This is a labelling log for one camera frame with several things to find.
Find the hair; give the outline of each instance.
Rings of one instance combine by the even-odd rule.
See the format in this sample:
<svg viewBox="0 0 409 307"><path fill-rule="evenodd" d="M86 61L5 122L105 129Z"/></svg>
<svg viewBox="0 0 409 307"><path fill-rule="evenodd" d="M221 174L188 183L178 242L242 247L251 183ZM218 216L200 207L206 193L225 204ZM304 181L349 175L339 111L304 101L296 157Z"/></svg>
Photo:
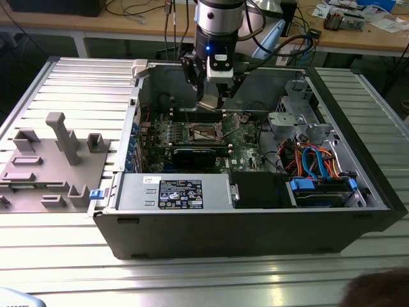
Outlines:
<svg viewBox="0 0 409 307"><path fill-rule="evenodd" d="M404 306L409 306L409 267L354 278L339 304L339 307Z"/></svg>

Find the power supply label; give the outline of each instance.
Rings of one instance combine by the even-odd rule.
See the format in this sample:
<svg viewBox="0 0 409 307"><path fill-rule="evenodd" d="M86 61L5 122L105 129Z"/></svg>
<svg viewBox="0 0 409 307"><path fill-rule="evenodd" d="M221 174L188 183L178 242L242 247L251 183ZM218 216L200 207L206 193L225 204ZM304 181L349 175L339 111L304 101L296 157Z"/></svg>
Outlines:
<svg viewBox="0 0 409 307"><path fill-rule="evenodd" d="M202 180L161 180L161 209L203 209Z"/></svg>

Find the black box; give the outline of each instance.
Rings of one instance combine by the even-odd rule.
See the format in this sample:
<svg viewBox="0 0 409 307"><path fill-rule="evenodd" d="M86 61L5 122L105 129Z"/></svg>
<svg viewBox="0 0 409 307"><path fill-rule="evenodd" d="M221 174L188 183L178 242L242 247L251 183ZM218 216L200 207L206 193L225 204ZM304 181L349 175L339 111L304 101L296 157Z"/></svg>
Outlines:
<svg viewBox="0 0 409 307"><path fill-rule="evenodd" d="M105 0L8 0L15 12L51 13L97 17Z"/></svg>
<svg viewBox="0 0 409 307"><path fill-rule="evenodd" d="M284 29L282 30L281 36L287 37L289 32L289 27L293 22L293 17L295 10L297 9L297 0L281 0L282 9L282 19L286 22Z"/></svg>

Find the desk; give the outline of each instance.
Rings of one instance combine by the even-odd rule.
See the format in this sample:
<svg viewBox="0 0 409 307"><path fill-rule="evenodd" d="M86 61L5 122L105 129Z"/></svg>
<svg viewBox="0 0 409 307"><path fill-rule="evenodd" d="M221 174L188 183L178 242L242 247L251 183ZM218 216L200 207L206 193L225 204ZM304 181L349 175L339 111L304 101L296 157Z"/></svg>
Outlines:
<svg viewBox="0 0 409 307"><path fill-rule="evenodd" d="M366 54L374 56L400 56L409 41L409 31L388 33L370 24L366 24L362 32L340 30L338 32L327 31L323 28L323 19L312 17L307 14L312 12L312 6L320 3L320 0L300 0L300 8L304 18L313 23L312 27L322 31L320 45L317 51L338 52L349 54ZM134 4L135 1L124 0L125 4ZM147 10L162 5L161 0L153 0L150 4L140 6L139 9ZM185 42L193 42L194 30L194 5L189 5L189 31ZM102 11L99 17L81 17L71 15L54 15L41 13L16 13L11 12L6 5L10 15L28 33L41 35L71 36L77 47L78 55L82 58L88 57L85 38L110 38L120 40L164 40L165 15L163 9L145 13L144 21L140 24L122 16L115 16L107 11ZM114 12L122 12L120 2L116 1L110 9ZM177 4L177 27L176 38L180 38L185 30L186 15L185 5ZM408 8L396 6L394 12L409 13ZM17 33L19 29L0 10L0 32ZM298 30L292 27L291 35L298 34ZM173 41L173 25L171 20L168 27L168 40Z"/></svg>

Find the white wire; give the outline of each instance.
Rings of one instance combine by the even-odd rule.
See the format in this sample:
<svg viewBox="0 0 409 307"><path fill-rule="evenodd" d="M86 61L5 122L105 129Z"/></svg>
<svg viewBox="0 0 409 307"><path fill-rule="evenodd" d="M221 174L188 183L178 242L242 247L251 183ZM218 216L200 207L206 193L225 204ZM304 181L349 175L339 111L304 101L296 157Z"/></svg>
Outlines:
<svg viewBox="0 0 409 307"><path fill-rule="evenodd" d="M28 40L29 40L29 37L27 36L26 41L23 43L23 49L21 50L21 55L20 55L20 67L25 72L26 72L26 69L24 68L24 65L23 65L23 55L24 55L24 51L26 50L26 44L27 44Z"/></svg>

